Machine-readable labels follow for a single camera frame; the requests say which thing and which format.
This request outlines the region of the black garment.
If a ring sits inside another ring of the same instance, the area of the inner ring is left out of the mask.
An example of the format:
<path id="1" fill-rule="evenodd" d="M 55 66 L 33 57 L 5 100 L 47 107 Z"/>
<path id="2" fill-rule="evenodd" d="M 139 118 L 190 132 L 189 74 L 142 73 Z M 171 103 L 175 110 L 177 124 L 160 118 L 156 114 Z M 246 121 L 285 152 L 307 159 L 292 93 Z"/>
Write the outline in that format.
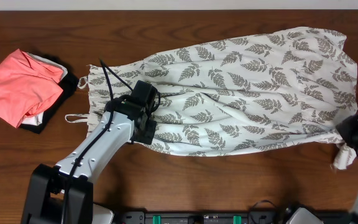
<path id="1" fill-rule="evenodd" d="M 29 55 L 36 60 L 53 65 L 63 70 L 61 81 L 58 83 L 63 92 L 57 98 L 56 102 L 46 111 L 34 117 L 26 118 L 19 126 L 21 129 L 40 134 L 45 129 L 46 125 L 54 116 L 59 107 L 61 107 L 61 105 L 75 93 L 79 79 L 73 74 L 72 66 L 57 56 L 47 54 L 43 54 L 41 56 L 34 54 Z"/>

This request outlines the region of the white fern print dress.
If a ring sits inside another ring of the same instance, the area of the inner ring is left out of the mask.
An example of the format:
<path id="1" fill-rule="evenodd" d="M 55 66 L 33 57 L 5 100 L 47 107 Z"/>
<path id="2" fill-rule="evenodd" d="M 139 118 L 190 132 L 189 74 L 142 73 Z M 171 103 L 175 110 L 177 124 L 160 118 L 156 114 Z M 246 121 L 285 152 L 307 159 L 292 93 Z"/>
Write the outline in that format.
<path id="1" fill-rule="evenodd" d="M 357 112 L 357 64 L 346 39 L 296 27 L 159 52 L 109 76 L 92 65 L 79 84 L 89 89 L 89 111 L 65 119 L 93 131 L 109 97 L 143 81 L 161 94 L 153 151 L 215 157 L 322 142 L 337 145 L 333 166 L 344 170 L 356 152 L 335 127 Z"/>

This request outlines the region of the pink garment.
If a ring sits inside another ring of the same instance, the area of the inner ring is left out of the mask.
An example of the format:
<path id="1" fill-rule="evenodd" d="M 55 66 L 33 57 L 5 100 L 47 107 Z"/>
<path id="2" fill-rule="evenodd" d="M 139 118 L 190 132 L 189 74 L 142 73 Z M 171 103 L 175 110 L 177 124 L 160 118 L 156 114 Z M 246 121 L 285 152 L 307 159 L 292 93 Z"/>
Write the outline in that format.
<path id="1" fill-rule="evenodd" d="M 17 49 L 0 63 L 0 118 L 18 128 L 41 124 L 44 112 L 63 93 L 68 70 L 56 62 Z"/>

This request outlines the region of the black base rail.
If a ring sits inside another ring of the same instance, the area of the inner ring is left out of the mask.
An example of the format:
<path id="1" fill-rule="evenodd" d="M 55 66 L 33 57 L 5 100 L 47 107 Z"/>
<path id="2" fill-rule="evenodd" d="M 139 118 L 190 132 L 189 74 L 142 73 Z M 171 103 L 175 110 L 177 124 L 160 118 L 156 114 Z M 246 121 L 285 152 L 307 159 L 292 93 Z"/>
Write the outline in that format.
<path id="1" fill-rule="evenodd" d="M 148 212 L 133 210 L 116 213 L 112 224 L 251 224 L 291 223 L 296 211 L 305 211 L 305 223 L 350 223 L 352 215 L 345 210 L 314 210 L 296 203 L 287 208 L 269 200 L 255 203 L 247 211 L 217 212 Z"/>

